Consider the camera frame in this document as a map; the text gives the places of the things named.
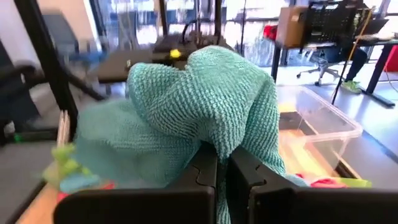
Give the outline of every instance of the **wall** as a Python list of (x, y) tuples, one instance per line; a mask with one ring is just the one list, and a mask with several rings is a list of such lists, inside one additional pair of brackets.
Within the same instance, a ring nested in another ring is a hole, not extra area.
[(14, 1), (0, 0), (0, 8), (0, 39), (11, 61), (27, 60), (39, 64)]
[(60, 10), (79, 40), (98, 38), (88, 0), (37, 0), (37, 2), (41, 10)]

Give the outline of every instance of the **clear plastic bin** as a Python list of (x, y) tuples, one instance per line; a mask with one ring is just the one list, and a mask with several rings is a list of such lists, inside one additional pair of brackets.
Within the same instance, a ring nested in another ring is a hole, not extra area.
[(355, 174), (341, 155), (362, 134), (361, 125), (307, 88), (281, 86), (277, 93), (279, 152), (287, 172), (347, 177), (343, 169)]

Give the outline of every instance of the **red object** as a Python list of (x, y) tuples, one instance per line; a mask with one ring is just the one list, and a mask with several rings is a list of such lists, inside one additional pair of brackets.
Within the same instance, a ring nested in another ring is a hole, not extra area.
[(325, 178), (315, 181), (311, 183), (311, 187), (318, 187), (318, 188), (345, 188), (347, 185), (339, 183), (333, 179)]
[[(305, 176), (303, 174), (296, 174), (297, 177), (301, 177), (305, 180)], [(345, 184), (342, 184), (340, 182), (337, 182), (335, 179), (332, 178), (323, 178), (323, 179), (318, 179), (310, 184), (311, 187), (316, 187), (316, 188), (345, 188), (348, 187)]]
[(276, 39), (276, 32), (277, 32), (277, 25), (266, 25), (264, 27), (263, 36), (264, 38), (275, 40)]
[[(101, 190), (111, 190), (114, 189), (114, 183), (109, 183), (104, 185), (102, 188), (100, 188)], [(59, 192), (58, 193), (58, 197), (57, 197), (57, 202), (62, 201), (64, 198), (66, 198), (67, 196), (69, 196), (69, 194), (63, 193), (63, 192)]]
[(384, 71), (398, 72), (398, 46), (393, 46), (390, 55), (388, 56)]

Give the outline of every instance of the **shoe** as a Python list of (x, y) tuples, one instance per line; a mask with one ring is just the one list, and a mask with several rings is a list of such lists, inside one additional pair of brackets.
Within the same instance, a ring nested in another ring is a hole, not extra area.
[(354, 82), (354, 81), (343, 82), (341, 86), (352, 93), (355, 94), (361, 93), (361, 89), (359, 88), (359, 82)]

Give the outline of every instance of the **microfiber cloth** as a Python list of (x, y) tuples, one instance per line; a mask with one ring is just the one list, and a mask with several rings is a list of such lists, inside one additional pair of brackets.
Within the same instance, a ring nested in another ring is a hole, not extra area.
[(285, 175), (274, 81), (242, 56), (210, 46), (192, 53), (184, 70), (138, 63), (127, 87), (128, 98), (79, 115), (73, 157), (94, 174), (116, 183), (137, 179), (165, 187), (200, 142), (210, 142), (220, 162), (218, 223), (230, 222), (224, 173), (237, 146)]

